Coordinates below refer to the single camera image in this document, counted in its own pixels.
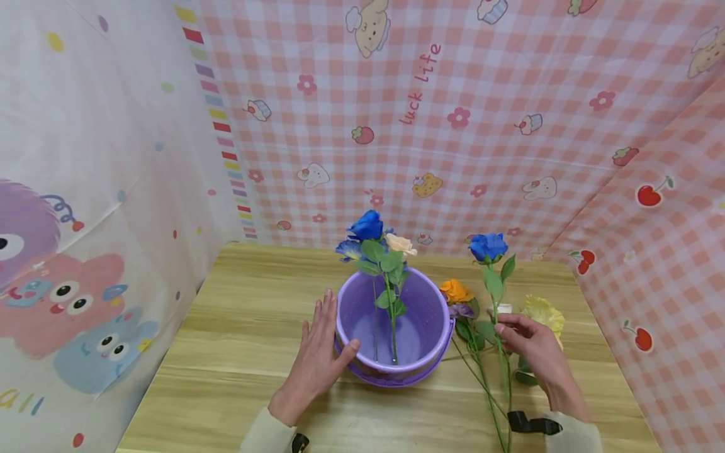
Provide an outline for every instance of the table surface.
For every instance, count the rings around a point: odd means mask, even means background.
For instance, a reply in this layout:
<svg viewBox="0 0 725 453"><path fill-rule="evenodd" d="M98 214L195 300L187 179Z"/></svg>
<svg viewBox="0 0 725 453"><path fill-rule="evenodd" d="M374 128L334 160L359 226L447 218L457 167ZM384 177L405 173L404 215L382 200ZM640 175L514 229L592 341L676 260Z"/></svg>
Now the table surface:
<svg viewBox="0 0 725 453"><path fill-rule="evenodd" d="M352 273L338 258L327 250L225 246L118 452L236 452L287 376L302 320L310 319L325 287L339 289ZM483 294L470 259L418 257L410 264L435 284L457 278ZM519 307L526 294L563 312L564 352L605 451L660 452L571 271L556 263L518 263L506 302ZM451 346L446 357L456 355ZM499 374L495 354L484 353L484 364L489 376ZM492 385L503 402L500 383ZM548 404L540 388L515 384L513 407L533 417ZM317 453L500 451L484 392L460 359L442 362L412 388L376 388L346 372L299 430ZM540 435L514 434L512 451L543 452L543 443Z"/></svg>

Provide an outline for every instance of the purple cartoon creature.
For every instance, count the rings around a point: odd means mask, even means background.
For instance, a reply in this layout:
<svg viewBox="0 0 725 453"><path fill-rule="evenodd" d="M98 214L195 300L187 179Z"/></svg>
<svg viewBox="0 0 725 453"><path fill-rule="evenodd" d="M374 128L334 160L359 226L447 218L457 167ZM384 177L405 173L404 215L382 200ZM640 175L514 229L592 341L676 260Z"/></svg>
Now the purple cartoon creature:
<svg viewBox="0 0 725 453"><path fill-rule="evenodd" d="M0 179L0 294L22 271L55 253L59 220L45 198Z"/></svg>

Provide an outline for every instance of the orange flower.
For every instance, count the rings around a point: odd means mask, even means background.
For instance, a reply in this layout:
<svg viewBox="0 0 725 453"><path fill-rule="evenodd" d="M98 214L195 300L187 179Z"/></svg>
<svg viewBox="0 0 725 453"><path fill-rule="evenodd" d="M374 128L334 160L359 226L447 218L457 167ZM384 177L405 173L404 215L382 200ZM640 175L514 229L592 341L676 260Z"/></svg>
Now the orange flower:
<svg viewBox="0 0 725 453"><path fill-rule="evenodd" d="M443 283L440 288L441 292L446 296L448 305L460 304L473 299L473 294L460 281L456 279L448 280Z"/></svg>

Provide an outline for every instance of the pink checkered backdrop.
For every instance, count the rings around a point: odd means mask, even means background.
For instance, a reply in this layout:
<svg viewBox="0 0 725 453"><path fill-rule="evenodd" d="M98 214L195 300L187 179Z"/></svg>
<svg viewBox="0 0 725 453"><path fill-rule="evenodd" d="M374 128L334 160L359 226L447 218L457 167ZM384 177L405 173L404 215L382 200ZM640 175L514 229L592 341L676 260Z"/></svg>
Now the pink checkered backdrop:
<svg viewBox="0 0 725 453"><path fill-rule="evenodd" d="M719 0L192 5L247 238L333 247L370 208L424 253L502 231L579 275L663 449L721 451Z"/></svg>

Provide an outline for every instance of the plastic bucket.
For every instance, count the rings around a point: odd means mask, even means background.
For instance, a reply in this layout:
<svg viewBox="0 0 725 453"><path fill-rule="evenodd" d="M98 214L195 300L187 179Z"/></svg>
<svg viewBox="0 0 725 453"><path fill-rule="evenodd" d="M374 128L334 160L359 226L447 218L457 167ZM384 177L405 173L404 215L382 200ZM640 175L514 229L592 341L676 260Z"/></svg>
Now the plastic bucket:
<svg viewBox="0 0 725 453"><path fill-rule="evenodd" d="M411 386L430 375L443 358L453 333L455 322L450 319L439 289L419 271L411 267L407 270L410 276L401 294L407 311L396 320L398 365L392 361L390 318L386 310L374 304L385 288L383 276L357 272L347 279L337 296L335 346L339 351L350 339L359 339L360 350L348 368L364 381L381 387Z"/></svg>

